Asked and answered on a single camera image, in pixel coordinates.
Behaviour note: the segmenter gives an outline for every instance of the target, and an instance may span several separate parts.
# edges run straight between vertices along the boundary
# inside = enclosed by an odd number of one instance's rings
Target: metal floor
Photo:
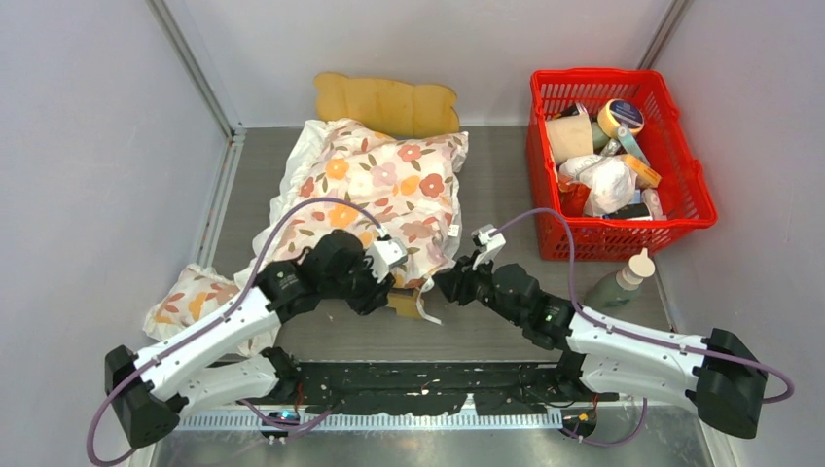
[[[477,126],[470,151],[457,175],[464,218],[462,253],[471,251],[467,235],[484,224],[502,225],[532,207],[524,160],[524,126]],[[247,133],[233,190],[217,243],[213,266],[231,277],[253,257],[252,238],[265,228],[269,200],[277,195],[286,158],[298,128],[253,129]],[[525,221],[507,232],[499,264],[519,263],[554,294],[567,297],[567,265],[542,261],[535,224]],[[576,284],[584,294],[616,263],[579,263]],[[277,344],[300,359],[313,360],[555,360],[525,340],[520,330],[480,305],[447,304],[437,292],[426,297],[436,326],[399,318],[391,310],[359,317],[345,304],[324,303],[282,329]],[[654,281],[617,318],[667,329]],[[639,410],[599,406],[594,439],[616,440],[635,426]],[[698,419],[673,407],[652,407],[645,427],[632,443],[601,449],[579,445],[555,430],[313,433],[294,444],[261,444],[257,433],[173,433],[157,445],[153,465],[232,466],[712,466]],[[243,455],[240,449],[257,443]]]

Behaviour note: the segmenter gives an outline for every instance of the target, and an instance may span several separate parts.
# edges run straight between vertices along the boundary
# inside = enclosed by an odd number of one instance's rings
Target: green bottle
[[[619,309],[639,296],[639,284],[656,271],[647,256],[647,248],[633,255],[628,265],[617,272],[611,272],[599,280],[585,296],[585,305],[596,311]]]

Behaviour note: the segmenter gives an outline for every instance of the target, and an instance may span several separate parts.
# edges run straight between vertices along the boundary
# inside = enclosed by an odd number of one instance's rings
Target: robotic arm
[[[522,328],[536,345],[561,349],[556,385],[564,395],[589,400],[594,393],[633,394],[697,413],[733,436],[756,436],[767,375],[683,351],[706,348],[755,362],[735,335],[721,330],[714,330],[710,338],[663,333],[585,308],[588,316],[606,325],[595,326],[570,301],[542,291],[522,267],[493,270],[492,260],[505,240],[492,226],[477,231],[474,241],[479,249],[437,274],[437,286],[449,301],[478,301]],[[394,283],[389,272],[406,260],[404,245],[385,233],[365,251],[354,235],[334,231],[300,258],[267,265],[241,304],[229,301],[174,338],[137,352],[115,348],[105,359],[107,394],[133,377],[136,369],[148,366],[111,396],[129,444],[148,446],[170,433],[181,418],[240,399],[289,400],[301,370],[280,348],[244,362],[208,367],[241,342],[314,310],[321,300],[345,300],[362,315],[385,306]],[[234,312],[225,313],[232,306]],[[676,349],[614,333],[614,327],[673,342]],[[170,355],[164,353],[173,345],[182,346]]]

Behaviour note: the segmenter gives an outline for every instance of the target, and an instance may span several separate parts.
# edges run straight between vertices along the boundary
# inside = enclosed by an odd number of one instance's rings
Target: basket
[[[526,153],[533,202],[561,212],[558,182],[544,121],[581,102],[594,115],[612,98],[642,111],[645,127],[637,139],[650,165],[662,176],[657,188],[666,221],[602,220],[565,217],[573,232],[577,260],[621,261],[647,247],[650,254],[695,229],[716,223],[716,208],[704,184],[701,165],[691,156],[662,75],[655,71],[612,68],[540,70],[530,80],[533,108]],[[550,214],[536,219],[539,249],[546,260],[570,256],[567,235]]]

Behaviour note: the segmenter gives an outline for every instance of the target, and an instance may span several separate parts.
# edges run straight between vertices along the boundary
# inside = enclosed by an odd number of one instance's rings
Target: white wall
[[[719,210],[657,258],[680,330],[734,331],[798,386],[735,441],[748,466],[825,459],[822,18],[822,2],[694,2],[657,64]]]
[[[0,51],[0,464],[89,465],[103,356],[195,256],[224,138],[143,1],[3,2]]]
[[[322,71],[441,83],[463,124],[527,122],[537,69],[635,67],[669,0],[169,0],[244,126],[315,117]]]

